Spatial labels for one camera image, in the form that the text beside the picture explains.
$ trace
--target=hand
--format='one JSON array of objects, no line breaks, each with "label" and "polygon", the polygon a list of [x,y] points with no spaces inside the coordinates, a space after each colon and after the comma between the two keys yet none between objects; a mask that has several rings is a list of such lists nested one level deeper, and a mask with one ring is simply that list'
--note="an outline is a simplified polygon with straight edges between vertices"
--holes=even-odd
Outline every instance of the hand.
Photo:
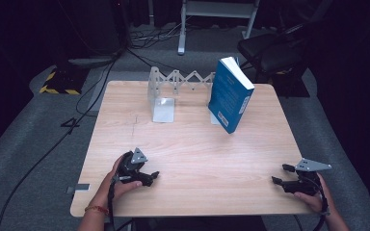
[{"label": "hand", "polygon": [[[323,176],[318,174],[318,177],[320,178],[321,186],[324,191],[324,195],[327,198],[327,201],[329,203],[329,207],[333,207],[332,198],[330,196],[330,190],[326,185],[326,182],[324,181]],[[308,207],[311,208],[312,211],[316,213],[320,213],[323,207],[323,203],[321,200],[320,192],[316,193],[315,195],[311,196],[302,192],[294,192],[294,196],[299,198],[302,202],[304,202]]]},{"label": "hand", "polygon": [[[113,178],[114,174],[116,173],[117,167],[119,166],[119,162],[121,161],[122,156],[120,156],[113,165],[113,168],[109,173],[107,173],[104,180],[101,182],[100,187],[98,188],[97,193],[95,194],[94,198],[90,202],[90,205],[98,205],[104,208],[107,208],[107,195],[110,188],[111,179]],[[133,181],[127,184],[122,184],[121,182],[117,182],[114,187],[114,199],[120,198],[123,194],[130,192],[134,189],[139,188],[143,183],[141,181]]]},{"label": "hand", "polygon": [[[330,215],[326,216],[327,226],[329,227],[330,231],[346,231],[350,230],[341,215],[338,213],[338,210],[335,208],[334,201],[332,200],[332,196],[330,193],[329,187],[327,187],[326,182],[324,181],[323,176],[318,174],[320,178],[321,186],[323,187],[324,195],[326,196],[327,202],[329,203]],[[298,197],[302,202],[307,204],[314,212],[320,213],[323,203],[320,197],[320,193],[316,193],[315,195],[307,195],[302,192],[294,192],[294,195]]]}]

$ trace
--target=gray carpet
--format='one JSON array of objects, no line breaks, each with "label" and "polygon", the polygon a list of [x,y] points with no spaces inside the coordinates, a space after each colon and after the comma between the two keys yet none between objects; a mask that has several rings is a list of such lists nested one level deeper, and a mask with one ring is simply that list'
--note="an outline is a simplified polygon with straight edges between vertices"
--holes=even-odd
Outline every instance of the gray carpet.
[{"label": "gray carpet", "polygon": [[[197,70],[204,76],[215,68],[218,59],[240,56],[235,47],[237,40],[241,38],[241,30],[192,31],[188,34],[184,56],[176,55],[177,38],[156,43],[147,49],[132,51],[184,72]],[[151,64],[160,67],[161,71],[172,71],[170,67]],[[83,87],[83,93],[86,93],[84,96],[39,93],[52,68],[53,66],[49,66],[43,70],[30,83],[34,98],[0,139],[0,213],[17,182],[67,131],[60,125],[72,117],[79,117],[81,114],[76,111],[76,107],[84,112],[90,102],[93,102],[93,97],[97,97],[98,92],[93,93],[93,90],[88,89],[98,81],[104,67],[90,72]],[[149,72],[149,66],[126,52],[112,71],[144,73]],[[333,166],[333,170],[322,173],[339,211],[351,230],[370,230],[368,191],[330,127],[316,97],[317,84],[310,71],[304,74],[303,80],[310,97],[279,98],[302,155]],[[72,198],[65,190],[78,180],[93,132],[93,116],[96,111],[90,112],[90,115],[20,185],[7,207],[1,230],[76,229],[80,219],[70,215]],[[262,218],[268,230],[299,230],[293,216],[274,215]],[[315,215],[301,215],[299,218],[304,230],[312,230],[318,221]],[[121,224],[125,219],[117,218],[116,221]]]}]

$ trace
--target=chair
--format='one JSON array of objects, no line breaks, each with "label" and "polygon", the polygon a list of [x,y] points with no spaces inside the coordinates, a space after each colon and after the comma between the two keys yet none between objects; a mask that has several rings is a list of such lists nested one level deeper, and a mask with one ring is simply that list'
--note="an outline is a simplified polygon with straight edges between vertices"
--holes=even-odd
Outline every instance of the chair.
[{"label": "chair", "polygon": [[316,29],[319,29],[321,22],[321,20],[305,22],[281,33],[268,31],[259,36],[240,40],[237,49],[246,58],[241,64],[242,70],[253,67],[256,70],[255,83],[260,76],[265,76],[269,80],[275,74],[289,75],[291,81],[286,95],[288,97],[306,68],[306,46]]}]

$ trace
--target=table surface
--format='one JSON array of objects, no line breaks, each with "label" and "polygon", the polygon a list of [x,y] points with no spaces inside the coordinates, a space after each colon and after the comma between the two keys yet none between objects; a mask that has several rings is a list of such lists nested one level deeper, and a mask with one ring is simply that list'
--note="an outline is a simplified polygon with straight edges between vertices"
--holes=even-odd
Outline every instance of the table surface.
[{"label": "table surface", "polygon": [[210,122],[207,89],[181,88],[174,123],[151,121],[147,82],[111,81],[92,133],[70,212],[84,215],[104,176],[123,153],[139,147],[148,157],[141,172],[160,171],[151,187],[125,194],[114,204],[116,217],[302,214],[310,210],[272,176],[297,180],[281,165],[302,158],[277,95],[255,85],[250,103],[229,135]]}]

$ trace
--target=blue book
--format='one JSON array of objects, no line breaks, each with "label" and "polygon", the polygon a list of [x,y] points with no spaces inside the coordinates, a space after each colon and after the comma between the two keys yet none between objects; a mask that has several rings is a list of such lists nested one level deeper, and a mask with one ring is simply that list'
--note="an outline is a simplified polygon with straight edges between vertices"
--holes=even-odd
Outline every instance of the blue book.
[{"label": "blue book", "polygon": [[253,91],[253,83],[233,57],[218,61],[208,108],[228,134],[236,130]]}]

